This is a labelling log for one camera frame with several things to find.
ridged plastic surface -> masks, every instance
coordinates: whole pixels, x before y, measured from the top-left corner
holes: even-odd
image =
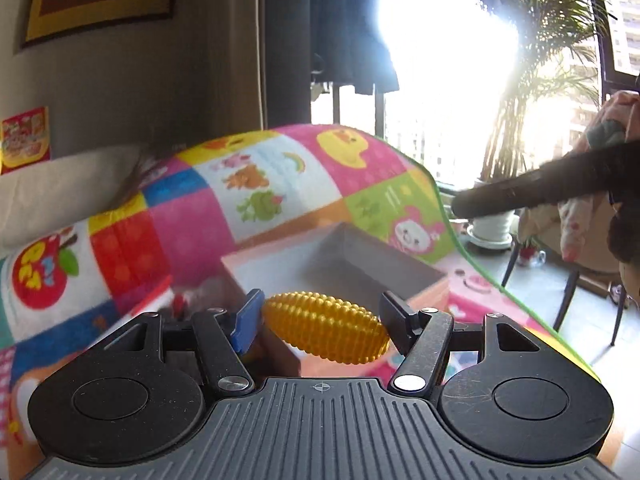
[[[339,363],[375,361],[389,346],[385,327],[366,308],[316,292],[276,294],[262,316],[290,345]]]
[[[527,445],[527,436],[522,436]],[[270,379],[219,402],[204,427],[148,463],[84,467],[52,458],[32,480],[613,480],[592,457],[547,467],[495,462],[462,446],[432,407],[373,379]]]

colorful play mat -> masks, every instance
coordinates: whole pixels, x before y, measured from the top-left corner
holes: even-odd
[[[121,208],[0,262],[0,478],[40,459],[26,415],[37,384],[167,276],[198,286],[220,276],[226,254],[339,221],[445,271],[457,320],[501,312],[588,370],[476,266],[431,175],[381,139],[338,125],[233,135],[163,161]],[[454,356],[448,374],[473,359]],[[381,360],[374,375],[388,379],[400,361]]]

circular mount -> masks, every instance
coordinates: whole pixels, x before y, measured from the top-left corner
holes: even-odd
[[[73,403],[76,410],[89,418],[118,420],[140,411],[148,399],[148,391],[139,382],[109,377],[80,386]]]
[[[544,379],[518,378],[494,390],[494,401],[505,413],[525,420],[546,420],[564,412],[569,397],[557,384]]]
[[[145,351],[88,351],[48,377],[28,407],[42,449],[70,462],[118,465],[169,449],[198,423],[204,399],[187,374]]]
[[[558,463],[597,453],[613,418],[606,389],[528,333],[522,336],[537,351],[501,349],[491,330],[508,324],[505,319],[487,323],[483,361],[444,385],[443,420],[472,447],[512,462]]]

beige pillow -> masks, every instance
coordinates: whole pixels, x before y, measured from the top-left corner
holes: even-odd
[[[81,219],[116,207],[142,156],[137,144],[101,148],[0,176],[0,258]]]

rainbow illustration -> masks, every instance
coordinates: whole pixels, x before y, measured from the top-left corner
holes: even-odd
[[[291,152],[284,152],[282,155],[293,162],[298,173],[304,173],[304,171],[306,170],[306,164],[305,161],[302,160],[302,157],[300,157],[297,153]]]

